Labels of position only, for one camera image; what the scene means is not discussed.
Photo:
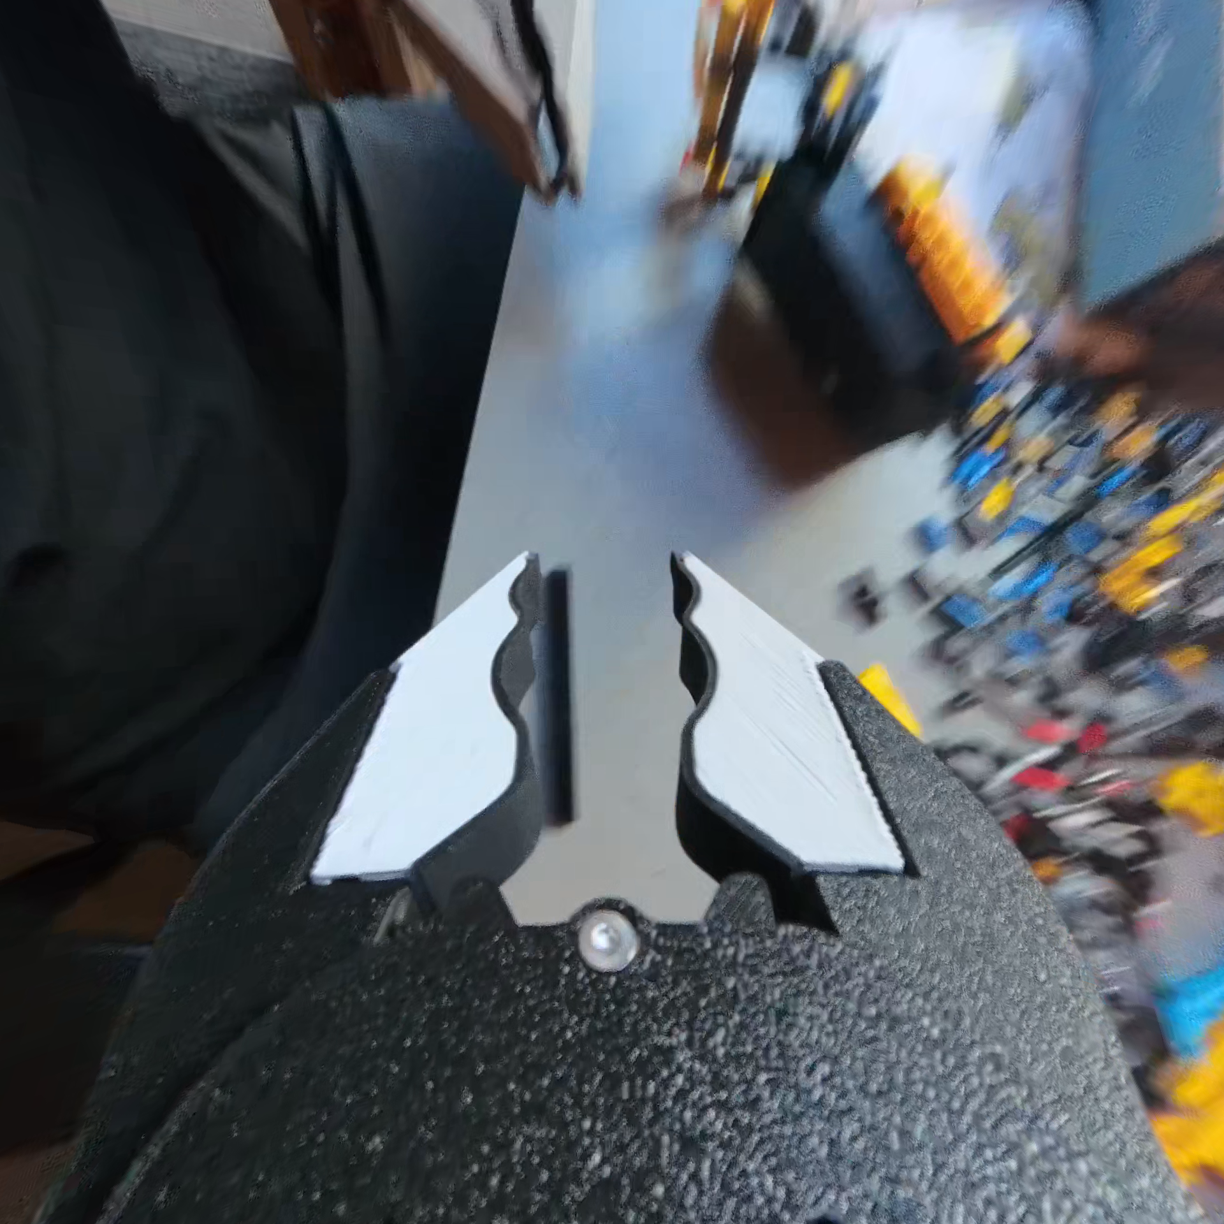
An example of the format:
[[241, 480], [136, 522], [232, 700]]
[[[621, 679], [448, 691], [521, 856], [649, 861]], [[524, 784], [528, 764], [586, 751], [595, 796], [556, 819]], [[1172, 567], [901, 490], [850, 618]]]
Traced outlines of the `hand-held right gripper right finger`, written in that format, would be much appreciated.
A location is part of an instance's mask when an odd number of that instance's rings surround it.
[[671, 558], [694, 701], [678, 799], [697, 806], [683, 842], [713, 877], [718, 840], [786, 877], [901, 876], [908, 860], [839, 711], [825, 659], [693, 553]]

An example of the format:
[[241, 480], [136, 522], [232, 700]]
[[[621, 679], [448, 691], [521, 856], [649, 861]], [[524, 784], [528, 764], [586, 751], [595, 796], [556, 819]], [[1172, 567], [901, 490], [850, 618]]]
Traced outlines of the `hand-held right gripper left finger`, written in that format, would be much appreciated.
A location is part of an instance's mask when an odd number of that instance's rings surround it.
[[502, 886], [528, 861], [546, 819], [522, 713], [541, 595], [524, 553], [394, 662], [314, 885], [406, 882], [441, 910], [458, 885]]

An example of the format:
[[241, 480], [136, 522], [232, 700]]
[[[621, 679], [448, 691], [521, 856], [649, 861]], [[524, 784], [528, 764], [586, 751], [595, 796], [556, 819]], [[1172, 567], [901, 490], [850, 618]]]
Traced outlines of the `black toy beam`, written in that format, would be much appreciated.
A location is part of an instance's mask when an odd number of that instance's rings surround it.
[[541, 743], [550, 824], [575, 822], [575, 729], [572, 694], [572, 571], [546, 574], [541, 630]]

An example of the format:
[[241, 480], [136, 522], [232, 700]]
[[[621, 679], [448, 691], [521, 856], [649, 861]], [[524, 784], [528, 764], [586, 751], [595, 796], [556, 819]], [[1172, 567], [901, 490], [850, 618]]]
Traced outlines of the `yellow black toy brick model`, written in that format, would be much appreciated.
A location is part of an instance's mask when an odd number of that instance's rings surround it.
[[857, 163], [885, 63], [830, 40], [815, 3], [702, 3], [696, 131], [665, 217], [753, 193], [741, 254], [820, 402], [878, 448], [996, 388], [1035, 330], [936, 171]]

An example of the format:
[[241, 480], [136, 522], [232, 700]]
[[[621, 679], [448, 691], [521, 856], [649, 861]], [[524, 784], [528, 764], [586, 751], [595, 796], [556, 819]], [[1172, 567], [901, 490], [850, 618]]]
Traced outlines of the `grey desk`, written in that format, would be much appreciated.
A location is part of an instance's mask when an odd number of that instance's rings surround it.
[[699, 3], [598, 3], [581, 204], [519, 217], [439, 612], [522, 551], [572, 570], [576, 821], [508, 893], [484, 984], [490, 1127], [461, 1216], [528, 1221], [1201, 1221], [1067, 927], [976, 796], [841, 678], [919, 877], [824, 877], [837, 934], [699, 928], [681, 848], [670, 560], [691, 551], [827, 659], [941, 445], [843, 459], [788, 353], [731, 328], [734, 247], [675, 232]]

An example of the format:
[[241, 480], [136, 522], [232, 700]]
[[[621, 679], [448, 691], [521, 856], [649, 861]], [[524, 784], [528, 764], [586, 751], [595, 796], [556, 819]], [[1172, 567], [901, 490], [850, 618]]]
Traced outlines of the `pile of loose toy pieces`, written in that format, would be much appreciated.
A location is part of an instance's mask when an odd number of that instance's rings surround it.
[[1159, 1144], [1223, 1181], [1222, 411], [989, 381], [954, 427], [957, 515], [906, 586], [952, 687], [927, 730], [1060, 911]]

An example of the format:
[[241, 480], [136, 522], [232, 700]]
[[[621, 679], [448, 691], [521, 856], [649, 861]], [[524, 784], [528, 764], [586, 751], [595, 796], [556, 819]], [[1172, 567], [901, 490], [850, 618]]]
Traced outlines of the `person's dark clothing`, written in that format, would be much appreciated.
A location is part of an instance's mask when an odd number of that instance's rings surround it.
[[168, 112], [4, 3], [4, 947], [209, 850], [435, 621], [524, 191], [445, 102]]

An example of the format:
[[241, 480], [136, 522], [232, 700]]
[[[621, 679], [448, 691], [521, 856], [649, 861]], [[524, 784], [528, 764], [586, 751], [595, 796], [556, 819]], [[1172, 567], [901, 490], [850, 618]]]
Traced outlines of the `open instruction booklet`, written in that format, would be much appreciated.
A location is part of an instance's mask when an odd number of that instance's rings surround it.
[[1038, 330], [1076, 263], [1092, 45], [1083, 3], [930, 3], [862, 31], [884, 73], [856, 169], [872, 190], [900, 163], [938, 179]]

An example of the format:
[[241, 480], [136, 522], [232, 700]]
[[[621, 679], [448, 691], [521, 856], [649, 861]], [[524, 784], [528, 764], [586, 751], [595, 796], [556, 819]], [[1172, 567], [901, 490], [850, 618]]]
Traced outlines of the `brown wooden furniture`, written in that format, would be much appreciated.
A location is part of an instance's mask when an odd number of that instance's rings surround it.
[[449, 98], [546, 204], [582, 198], [594, 2], [270, 2], [318, 99]]

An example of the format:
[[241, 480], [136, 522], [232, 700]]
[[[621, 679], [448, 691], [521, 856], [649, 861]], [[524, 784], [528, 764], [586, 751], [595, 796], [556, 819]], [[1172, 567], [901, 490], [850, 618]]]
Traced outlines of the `blue cardboard box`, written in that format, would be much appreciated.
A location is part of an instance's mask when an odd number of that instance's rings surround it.
[[1102, 312], [1222, 248], [1223, 3], [1101, 2], [1092, 21], [1079, 289]]

